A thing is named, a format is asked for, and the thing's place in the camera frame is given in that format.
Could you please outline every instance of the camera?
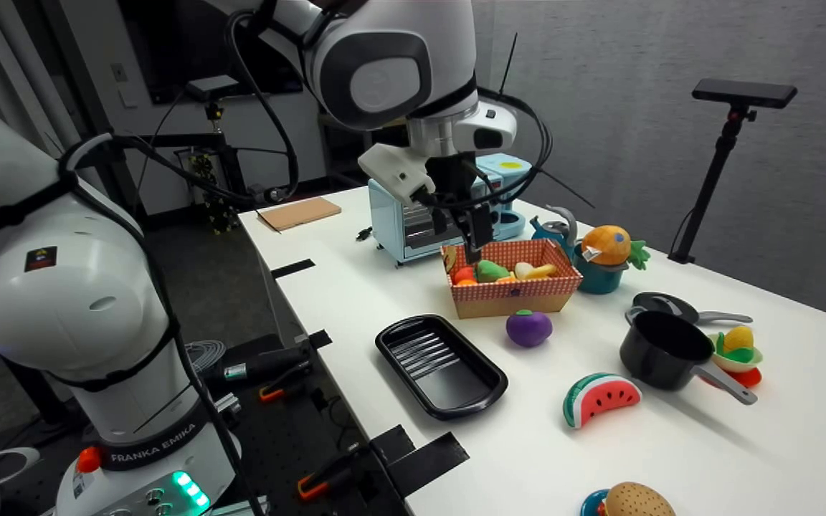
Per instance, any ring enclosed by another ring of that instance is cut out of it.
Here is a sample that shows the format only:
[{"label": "camera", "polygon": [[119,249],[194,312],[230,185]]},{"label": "camera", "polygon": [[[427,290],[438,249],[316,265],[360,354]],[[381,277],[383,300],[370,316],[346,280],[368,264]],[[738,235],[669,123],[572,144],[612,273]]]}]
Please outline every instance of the camera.
[{"label": "camera", "polygon": [[697,100],[727,102],[738,107],[782,109],[789,105],[797,92],[799,90],[793,85],[702,79],[692,95]]}]

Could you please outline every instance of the black frying pan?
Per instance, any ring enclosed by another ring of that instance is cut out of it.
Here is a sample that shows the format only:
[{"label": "black frying pan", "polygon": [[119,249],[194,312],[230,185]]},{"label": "black frying pan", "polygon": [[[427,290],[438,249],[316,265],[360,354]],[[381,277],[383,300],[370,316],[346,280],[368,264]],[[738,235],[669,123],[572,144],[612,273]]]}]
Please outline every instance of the black frying pan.
[{"label": "black frying pan", "polygon": [[691,307],[688,302],[679,297],[661,292],[640,292],[633,297],[633,306],[627,310],[627,323],[632,323],[632,318],[642,311],[664,312],[681,317],[688,323],[713,323],[716,320],[733,320],[735,323],[753,323],[754,320],[746,315],[733,314],[727,312],[699,312]]}]

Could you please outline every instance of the red checkered basket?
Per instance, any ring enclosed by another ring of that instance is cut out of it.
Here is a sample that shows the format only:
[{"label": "red checkered basket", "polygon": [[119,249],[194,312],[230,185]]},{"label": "red checkered basket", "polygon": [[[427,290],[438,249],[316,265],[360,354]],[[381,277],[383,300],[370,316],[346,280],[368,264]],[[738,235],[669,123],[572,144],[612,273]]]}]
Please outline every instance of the red checkered basket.
[{"label": "red checkered basket", "polygon": [[[442,246],[442,258],[448,270],[447,280],[452,299],[460,319],[511,315],[518,310],[558,312],[582,283],[582,274],[571,265],[563,248],[551,239],[530,241],[491,242],[483,248],[482,258],[512,270],[518,262],[528,262],[534,267],[553,264],[556,274],[543,279],[530,279],[511,283],[481,283],[478,285],[454,285],[452,277],[462,267],[467,267],[461,245]],[[447,267],[453,259],[450,270]]]}]

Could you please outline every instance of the watermelon slice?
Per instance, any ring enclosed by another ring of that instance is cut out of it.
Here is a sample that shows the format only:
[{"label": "watermelon slice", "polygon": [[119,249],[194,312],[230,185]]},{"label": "watermelon slice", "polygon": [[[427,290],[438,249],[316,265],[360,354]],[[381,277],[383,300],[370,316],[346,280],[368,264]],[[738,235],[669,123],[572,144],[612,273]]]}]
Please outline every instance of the watermelon slice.
[{"label": "watermelon slice", "polygon": [[636,405],[640,399],[642,392],[623,376],[594,373],[569,389],[563,401],[563,415],[571,428],[582,428],[594,415]]}]

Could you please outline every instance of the black baking tray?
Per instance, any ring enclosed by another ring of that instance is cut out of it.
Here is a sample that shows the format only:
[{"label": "black baking tray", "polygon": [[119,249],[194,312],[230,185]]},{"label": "black baking tray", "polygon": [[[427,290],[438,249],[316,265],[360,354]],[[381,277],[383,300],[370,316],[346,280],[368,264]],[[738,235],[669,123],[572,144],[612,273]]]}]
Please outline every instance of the black baking tray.
[{"label": "black baking tray", "polygon": [[378,333],[374,344],[436,419],[476,414],[508,387],[505,373],[437,315],[400,320]]}]

